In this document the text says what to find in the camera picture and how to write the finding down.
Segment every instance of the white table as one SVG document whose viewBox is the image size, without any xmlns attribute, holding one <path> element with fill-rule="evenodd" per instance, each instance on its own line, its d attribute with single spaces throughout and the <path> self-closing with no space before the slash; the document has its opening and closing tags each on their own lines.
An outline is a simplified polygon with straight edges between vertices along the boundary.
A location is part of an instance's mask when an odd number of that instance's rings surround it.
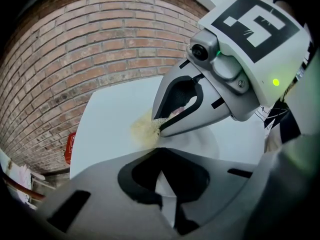
<svg viewBox="0 0 320 240">
<path fill-rule="evenodd" d="M 126 82 L 92 95 L 76 132 L 70 178 L 96 163 L 142 150 L 132 140 L 130 126 L 152 108 L 161 79 Z M 264 152 L 264 124 L 255 115 L 246 122 L 229 117 L 209 127 L 162 138 L 159 147 L 257 164 Z"/>
</svg>

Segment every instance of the brown pipe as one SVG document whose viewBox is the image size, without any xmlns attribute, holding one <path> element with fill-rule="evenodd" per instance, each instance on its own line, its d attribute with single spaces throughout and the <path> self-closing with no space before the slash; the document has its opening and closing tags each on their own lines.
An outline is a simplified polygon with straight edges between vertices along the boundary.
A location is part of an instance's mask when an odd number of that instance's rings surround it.
<svg viewBox="0 0 320 240">
<path fill-rule="evenodd" d="M 46 196 L 43 194 L 39 194 L 37 192 L 34 192 L 30 189 L 25 188 L 24 186 L 21 186 L 19 183 L 15 182 L 12 178 L 10 178 L 8 175 L 6 175 L 4 172 L 2 172 L 2 178 L 3 180 L 10 186 L 14 187 L 15 189 L 29 195 L 30 197 L 37 199 L 41 201 Z"/>
</svg>

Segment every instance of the brick wall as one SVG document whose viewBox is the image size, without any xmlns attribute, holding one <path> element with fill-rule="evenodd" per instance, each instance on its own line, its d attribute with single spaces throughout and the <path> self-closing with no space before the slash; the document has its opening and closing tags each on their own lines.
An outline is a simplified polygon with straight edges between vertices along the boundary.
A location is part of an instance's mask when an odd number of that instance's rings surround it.
<svg viewBox="0 0 320 240">
<path fill-rule="evenodd" d="M 1 60 L 0 148 L 38 172 L 67 167 L 68 135 L 92 93 L 164 74 L 205 13 L 194 0 L 41 0 Z"/>
</svg>

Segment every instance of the yellow-green light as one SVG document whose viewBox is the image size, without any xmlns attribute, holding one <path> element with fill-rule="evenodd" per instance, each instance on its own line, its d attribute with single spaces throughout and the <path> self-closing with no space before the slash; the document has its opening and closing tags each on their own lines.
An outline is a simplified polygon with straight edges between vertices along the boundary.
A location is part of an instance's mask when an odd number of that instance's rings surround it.
<svg viewBox="0 0 320 240">
<path fill-rule="evenodd" d="M 279 84 L 280 84 L 280 82 L 279 82 L 279 80 L 278 79 L 273 79 L 273 84 L 275 85 L 275 86 L 278 86 Z"/>
</svg>

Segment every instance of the screw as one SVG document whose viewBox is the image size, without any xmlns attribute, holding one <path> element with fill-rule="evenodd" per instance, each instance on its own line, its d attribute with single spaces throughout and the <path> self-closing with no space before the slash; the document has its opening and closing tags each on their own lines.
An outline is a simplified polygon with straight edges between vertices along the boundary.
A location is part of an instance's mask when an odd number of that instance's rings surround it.
<svg viewBox="0 0 320 240">
<path fill-rule="evenodd" d="M 239 80 L 238 86 L 239 86 L 240 88 L 244 87 L 244 86 L 245 86 L 245 81 Z"/>
</svg>

